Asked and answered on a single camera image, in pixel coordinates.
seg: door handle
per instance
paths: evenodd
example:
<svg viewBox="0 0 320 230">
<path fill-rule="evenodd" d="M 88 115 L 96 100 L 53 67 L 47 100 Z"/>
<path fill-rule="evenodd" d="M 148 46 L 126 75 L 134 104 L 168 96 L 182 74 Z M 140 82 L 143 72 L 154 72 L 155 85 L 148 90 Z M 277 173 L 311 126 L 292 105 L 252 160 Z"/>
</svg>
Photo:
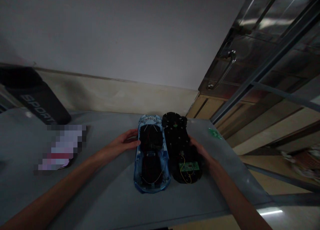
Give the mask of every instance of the door handle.
<svg viewBox="0 0 320 230">
<path fill-rule="evenodd" d="M 235 50 L 230 50 L 228 52 L 228 57 L 230 57 L 230 61 L 226 67 L 226 69 L 223 71 L 222 75 L 220 76 L 219 80 L 215 84 L 208 84 L 207 90 L 214 90 L 219 86 L 219 84 L 223 81 L 229 70 L 231 69 L 232 65 L 237 60 L 237 55 Z"/>
</svg>

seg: person's right hand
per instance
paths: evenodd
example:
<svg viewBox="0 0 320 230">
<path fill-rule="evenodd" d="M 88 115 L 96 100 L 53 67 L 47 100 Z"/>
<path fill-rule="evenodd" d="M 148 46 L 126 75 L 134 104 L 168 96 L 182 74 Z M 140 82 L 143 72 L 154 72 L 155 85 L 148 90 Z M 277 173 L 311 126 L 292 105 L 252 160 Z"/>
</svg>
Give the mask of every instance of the person's right hand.
<svg viewBox="0 0 320 230">
<path fill-rule="evenodd" d="M 190 135 L 188 136 L 190 138 L 190 144 L 194 145 L 197 148 L 198 153 L 201 154 L 206 161 L 208 161 L 209 163 L 211 163 L 212 161 L 216 161 L 213 157 L 210 156 L 210 154 L 206 151 L 206 149 L 197 142 L 197 140 L 195 140 Z"/>
</svg>

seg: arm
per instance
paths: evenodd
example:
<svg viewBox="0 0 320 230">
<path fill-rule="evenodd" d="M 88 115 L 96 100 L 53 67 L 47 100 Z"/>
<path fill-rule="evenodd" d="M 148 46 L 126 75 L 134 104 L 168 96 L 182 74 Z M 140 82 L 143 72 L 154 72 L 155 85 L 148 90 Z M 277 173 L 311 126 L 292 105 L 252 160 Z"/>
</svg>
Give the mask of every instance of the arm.
<svg viewBox="0 0 320 230">
<path fill-rule="evenodd" d="M 0 227 L 0 229 L 46 228 L 67 201 L 95 173 L 95 171 L 111 162 L 125 150 L 135 148 L 140 144 L 140 141 L 137 139 L 129 139 L 133 136 L 137 136 L 137 131 L 137 129 L 131 129 L 121 134 L 109 145 L 90 156 L 68 176 L 25 207 L 21 212 L 16 214 Z"/>
<path fill-rule="evenodd" d="M 206 165 L 209 168 L 210 175 L 217 183 L 240 229 L 272 230 L 267 222 L 256 211 L 254 206 L 240 192 L 236 184 L 232 181 L 220 163 L 212 158 L 205 148 L 194 138 L 191 136 L 189 137 L 191 144 L 193 144 L 197 148 L 198 152 L 204 157 Z"/>
</svg>

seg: table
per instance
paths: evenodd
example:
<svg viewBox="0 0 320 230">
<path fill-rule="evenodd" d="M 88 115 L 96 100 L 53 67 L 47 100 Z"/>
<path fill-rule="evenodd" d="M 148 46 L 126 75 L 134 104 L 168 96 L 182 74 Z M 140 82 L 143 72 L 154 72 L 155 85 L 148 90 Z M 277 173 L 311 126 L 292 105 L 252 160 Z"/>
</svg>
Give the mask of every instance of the table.
<svg viewBox="0 0 320 230">
<path fill-rule="evenodd" d="M 0 114 L 0 225 L 41 196 L 112 139 L 138 126 L 140 115 L 70 112 L 70 124 L 89 125 L 87 146 L 69 167 L 49 176 L 34 176 L 33 166 L 48 149 L 54 131 L 47 131 L 27 109 Z M 189 119 L 188 133 L 216 158 L 256 208 L 272 204 L 269 195 L 224 139 L 210 135 L 209 120 Z M 155 229 L 229 214 L 212 178 L 204 173 L 195 184 L 179 184 L 156 194 L 141 194 L 133 184 L 135 151 L 130 150 L 95 176 L 69 201 L 50 229 Z"/>
</svg>

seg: wire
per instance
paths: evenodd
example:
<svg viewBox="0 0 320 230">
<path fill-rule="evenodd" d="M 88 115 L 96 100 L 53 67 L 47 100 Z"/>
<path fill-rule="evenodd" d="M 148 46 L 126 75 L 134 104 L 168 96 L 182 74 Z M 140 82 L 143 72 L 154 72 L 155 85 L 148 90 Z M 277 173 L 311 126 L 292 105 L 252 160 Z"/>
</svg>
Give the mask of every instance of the wire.
<svg viewBox="0 0 320 230">
<path fill-rule="evenodd" d="M 155 183 L 156 181 L 158 181 L 158 179 L 160 178 L 160 176 L 161 176 L 162 173 L 163 173 L 163 170 L 161 171 L 159 177 L 158 177 L 153 183 Z M 142 178 L 147 184 L 153 184 L 153 183 L 147 182 L 142 176 L 141 176 L 141 178 Z"/>
<path fill-rule="evenodd" d="M 186 184 L 191 184 L 191 183 L 192 183 L 192 181 L 191 181 L 190 183 L 188 183 L 188 182 L 184 179 L 184 176 L 182 175 L 181 170 L 183 169 L 184 165 L 186 164 L 186 159 L 185 159 L 185 158 L 184 158 L 184 156 L 182 156 L 182 155 L 181 155 L 181 157 L 183 157 L 183 160 L 184 160 L 184 162 L 183 162 L 183 166 L 182 166 L 182 167 L 181 167 L 181 169 L 180 169 L 181 176 L 182 176 L 183 180 L 186 182 Z"/>
</svg>

